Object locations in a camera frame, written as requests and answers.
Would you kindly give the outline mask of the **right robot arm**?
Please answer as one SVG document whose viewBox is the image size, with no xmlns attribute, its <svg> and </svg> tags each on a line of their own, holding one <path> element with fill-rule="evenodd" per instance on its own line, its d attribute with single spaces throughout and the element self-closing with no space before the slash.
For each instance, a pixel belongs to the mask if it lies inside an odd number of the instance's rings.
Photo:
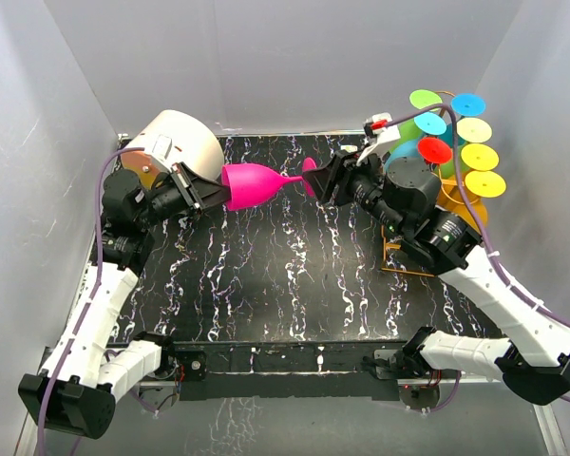
<svg viewBox="0 0 570 456">
<path fill-rule="evenodd" d="M 482 236 L 436 205 L 440 179 L 423 159 L 395 160 L 386 172 L 376 157 L 359 161 L 341 150 L 324 166 L 302 165 L 321 203 L 356 203 L 401 239 L 409 259 L 454 287 L 502 332 L 500 338 L 459 336 L 422 327 L 389 360 L 372 368 L 424 377 L 454 370 L 498 380 L 522 399 L 548 405 L 570 391 L 570 328 L 529 304 L 486 250 Z"/>
</svg>

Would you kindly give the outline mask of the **magenta wine glass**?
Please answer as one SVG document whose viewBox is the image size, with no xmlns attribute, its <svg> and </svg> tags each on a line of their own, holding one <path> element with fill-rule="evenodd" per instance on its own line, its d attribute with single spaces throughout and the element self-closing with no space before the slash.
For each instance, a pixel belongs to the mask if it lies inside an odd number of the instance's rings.
<svg viewBox="0 0 570 456">
<path fill-rule="evenodd" d="M 225 206 L 231 212 L 263 204 L 283 186 L 291 183 L 302 182 L 306 192 L 314 196 L 312 187 L 301 175 L 283 176 L 261 164 L 226 164 L 221 168 L 220 177 L 221 182 L 230 189 L 230 199 Z"/>
</svg>

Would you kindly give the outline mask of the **red wine glass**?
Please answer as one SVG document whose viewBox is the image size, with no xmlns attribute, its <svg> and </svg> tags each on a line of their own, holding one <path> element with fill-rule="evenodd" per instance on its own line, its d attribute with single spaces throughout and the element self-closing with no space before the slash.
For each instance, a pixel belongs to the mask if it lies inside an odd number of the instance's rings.
<svg viewBox="0 0 570 456">
<path fill-rule="evenodd" d="M 424 137 L 417 143 L 418 153 L 427 163 L 445 164 L 452 159 L 451 147 L 444 141 L 435 137 Z"/>
</svg>

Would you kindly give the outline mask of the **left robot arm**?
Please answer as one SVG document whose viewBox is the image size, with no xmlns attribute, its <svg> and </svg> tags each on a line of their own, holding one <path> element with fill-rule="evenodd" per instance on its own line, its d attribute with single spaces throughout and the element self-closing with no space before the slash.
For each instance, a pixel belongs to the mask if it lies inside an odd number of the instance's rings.
<svg viewBox="0 0 570 456">
<path fill-rule="evenodd" d="M 50 356 L 18 385 L 40 432 L 98 439 L 117 403 L 147 374 L 165 379 L 175 372 L 178 357 L 166 335 L 144 332 L 115 356 L 107 354 L 107 343 L 153 248 L 151 229 L 225 203 L 230 191 L 221 174 L 220 167 L 201 173 L 180 162 L 149 186 L 125 167 L 101 181 L 86 287 Z"/>
</svg>

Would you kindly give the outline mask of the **light blue wine glass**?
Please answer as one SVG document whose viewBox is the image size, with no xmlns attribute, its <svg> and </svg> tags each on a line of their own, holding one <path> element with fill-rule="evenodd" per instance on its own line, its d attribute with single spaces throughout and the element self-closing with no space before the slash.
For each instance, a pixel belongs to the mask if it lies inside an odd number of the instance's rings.
<svg viewBox="0 0 570 456">
<path fill-rule="evenodd" d="M 401 138 L 389 151 L 384 163 L 387 172 L 391 163 L 399 158 L 419 158 L 418 142 L 425 136 L 439 136 L 447 131 L 446 122 L 433 112 L 426 112 L 398 126 Z"/>
</svg>

